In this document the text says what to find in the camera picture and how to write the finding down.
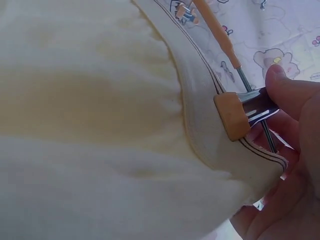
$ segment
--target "fingernail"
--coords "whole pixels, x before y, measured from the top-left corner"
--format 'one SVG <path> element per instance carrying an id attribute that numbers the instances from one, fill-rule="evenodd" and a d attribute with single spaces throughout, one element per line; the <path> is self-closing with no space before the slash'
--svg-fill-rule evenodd
<path id="1" fill-rule="evenodd" d="M 274 80 L 280 80 L 287 77 L 285 70 L 280 65 L 272 65 L 270 70 L 273 73 Z"/>

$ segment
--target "human hand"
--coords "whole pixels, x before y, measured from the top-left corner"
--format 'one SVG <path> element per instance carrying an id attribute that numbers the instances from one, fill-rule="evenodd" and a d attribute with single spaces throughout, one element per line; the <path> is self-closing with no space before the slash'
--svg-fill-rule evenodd
<path id="1" fill-rule="evenodd" d="M 269 68 L 265 85 L 280 112 L 268 119 L 270 129 L 292 148 L 274 138 L 288 169 L 263 199 L 264 208 L 244 206 L 231 219 L 244 240 L 320 239 L 320 83 L 290 80 L 279 65 Z M 268 149 L 259 124 L 251 139 Z"/>

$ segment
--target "cream cloth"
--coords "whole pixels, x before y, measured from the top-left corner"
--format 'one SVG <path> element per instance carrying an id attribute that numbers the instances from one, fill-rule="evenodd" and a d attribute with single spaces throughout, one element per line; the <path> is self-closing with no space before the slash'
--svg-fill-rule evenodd
<path id="1" fill-rule="evenodd" d="M 0 4 L 1 239 L 196 240 L 282 174 L 228 140 L 188 34 L 136 3 Z"/>

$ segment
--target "stripe trim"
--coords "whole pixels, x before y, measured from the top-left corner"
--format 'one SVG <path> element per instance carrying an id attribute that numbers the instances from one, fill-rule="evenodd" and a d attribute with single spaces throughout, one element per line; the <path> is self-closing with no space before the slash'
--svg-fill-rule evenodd
<path id="1" fill-rule="evenodd" d="M 221 94 L 224 93 L 225 90 L 222 87 L 220 81 L 218 81 L 217 76 L 215 74 L 215 72 L 213 71 L 213 69 L 211 68 L 211 66 L 209 65 L 208 61 L 206 60 L 206 58 L 203 56 L 202 52 L 200 51 L 200 49 L 198 48 L 198 46 L 196 45 L 196 43 L 192 40 L 192 38 L 190 37 L 190 35 L 186 32 L 186 30 L 177 22 L 177 20 L 172 16 L 171 12 L 169 12 L 161 3 L 159 3 L 157 0 L 154 0 L 154 2 L 160 7 L 162 8 L 162 10 L 166 13 L 166 15 L 171 19 L 171 21 L 181 30 L 181 32 L 187 37 L 187 39 L 189 40 L 189 42 L 192 44 L 192 46 L 194 47 L 194 49 L 196 50 L 196 52 L 199 54 L 201 60 L 203 61 L 203 63 L 205 64 L 206 68 L 208 69 L 210 76 L 212 78 L 212 82 L 214 84 L 214 88 L 216 90 L 217 94 Z M 288 162 L 281 156 L 276 155 L 276 154 L 272 154 L 271 152 L 268 152 L 266 150 L 261 150 L 259 148 L 259 146 L 257 145 L 252 145 L 251 142 L 248 141 L 248 139 L 245 137 L 243 139 L 240 139 L 239 142 L 249 151 L 251 151 L 252 153 L 258 155 L 261 158 L 264 158 L 268 161 L 277 163 L 279 165 L 281 165 L 282 170 L 285 171 L 285 169 L 288 166 Z"/>

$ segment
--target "cartoon print fabric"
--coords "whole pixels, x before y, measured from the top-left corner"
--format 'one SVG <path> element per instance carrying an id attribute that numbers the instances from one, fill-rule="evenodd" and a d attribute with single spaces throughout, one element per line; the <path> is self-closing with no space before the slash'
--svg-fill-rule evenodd
<path id="1" fill-rule="evenodd" d="M 191 0 L 155 0 L 173 15 L 180 3 L 198 22 L 176 17 L 201 48 L 227 91 L 245 88 Z M 281 65 L 295 80 L 320 82 L 320 0 L 206 0 L 231 39 L 254 88 L 262 88 L 267 69 Z"/>

